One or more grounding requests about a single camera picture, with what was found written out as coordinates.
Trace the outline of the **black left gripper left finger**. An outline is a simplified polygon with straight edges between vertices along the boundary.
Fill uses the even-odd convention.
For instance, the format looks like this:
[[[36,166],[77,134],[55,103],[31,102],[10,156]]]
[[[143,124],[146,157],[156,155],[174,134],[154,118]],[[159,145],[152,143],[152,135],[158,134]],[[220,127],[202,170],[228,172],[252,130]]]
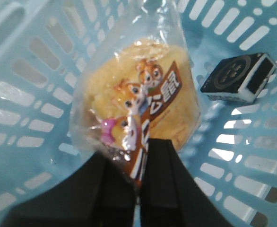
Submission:
[[[136,196],[118,169],[94,154],[48,191],[14,206],[3,227],[131,227]]]

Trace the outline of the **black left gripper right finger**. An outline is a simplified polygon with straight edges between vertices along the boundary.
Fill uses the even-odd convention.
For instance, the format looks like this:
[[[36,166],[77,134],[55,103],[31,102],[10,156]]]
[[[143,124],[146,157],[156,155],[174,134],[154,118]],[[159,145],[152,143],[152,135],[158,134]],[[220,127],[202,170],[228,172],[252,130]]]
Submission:
[[[230,227],[199,188],[171,140],[150,139],[140,193],[143,227]]]

